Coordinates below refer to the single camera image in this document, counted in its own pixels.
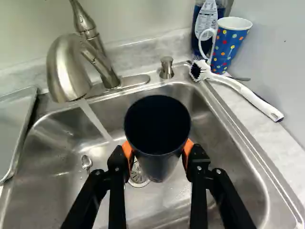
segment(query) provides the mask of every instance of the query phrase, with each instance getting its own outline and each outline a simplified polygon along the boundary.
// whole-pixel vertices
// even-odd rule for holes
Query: metal tray
[[[16,171],[36,96],[27,87],[0,97],[0,185]]]

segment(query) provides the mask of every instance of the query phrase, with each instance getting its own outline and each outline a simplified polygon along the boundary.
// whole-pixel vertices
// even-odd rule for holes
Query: faucet
[[[120,79],[105,55],[94,21],[77,0],[70,0],[70,3],[74,26],[80,35],[66,34],[57,38],[51,45],[46,60],[48,88],[52,99],[58,103],[79,99],[92,88],[80,54],[100,73],[105,88],[120,85]]]

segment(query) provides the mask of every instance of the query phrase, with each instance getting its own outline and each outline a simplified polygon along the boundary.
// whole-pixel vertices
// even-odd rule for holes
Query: cup
[[[163,182],[175,169],[191,129],[191,118],[178,100],[151,95],[127,111],[124,130],[146,176]]]
[[[210,57],[213,73],[225,73],[252,25],[252,22],[247,19],[225,17],[217,21],[216,30],[208,28],[200,34],[199,41],[207,32],[213,33],[213,48]],[[202,50],[201,42],[198,42],[198,46],[203,58],[208,59]]]

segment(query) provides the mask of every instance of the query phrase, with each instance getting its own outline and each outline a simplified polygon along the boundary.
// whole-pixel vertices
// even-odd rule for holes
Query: white dish brush
[[[202,80],[209,79],[211,81],[223,83],[233,88],[246,100],[252,103],[257,109],[259,109],[269,118],[271,118],[274,122],[281,122],[284,118],[284,115],[279,110],[259,98],[243,84],[229,77],[220,76],[211,72],[211,67],[205,62],[205,60],[194,61],[192,63],[192,66],[190,68],[190,76],[195,82],[200,82]]]

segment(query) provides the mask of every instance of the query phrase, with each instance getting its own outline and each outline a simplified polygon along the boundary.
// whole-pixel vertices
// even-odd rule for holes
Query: water stream
[[[96,128],[100,131],[100,133],[102,134],[102,136],[111,144],[114,145],[114,140],[113,138],[110,136],[110,134],[107,132],[107,130],[105,129],[105,127],[101,124],[101,122],[99,121],[99,119],[97,118],[97,116],[95,115],[95,113],[93,112],[93,110],[91,109],[91,107],[89,106],[89,104],[87,103],[87,101],[82,98],[78,101],[78,105],[80,106],[80,108],[84,111],[84,113],[87,115],[87,117],[90,119],[90,121],[96,126]]]

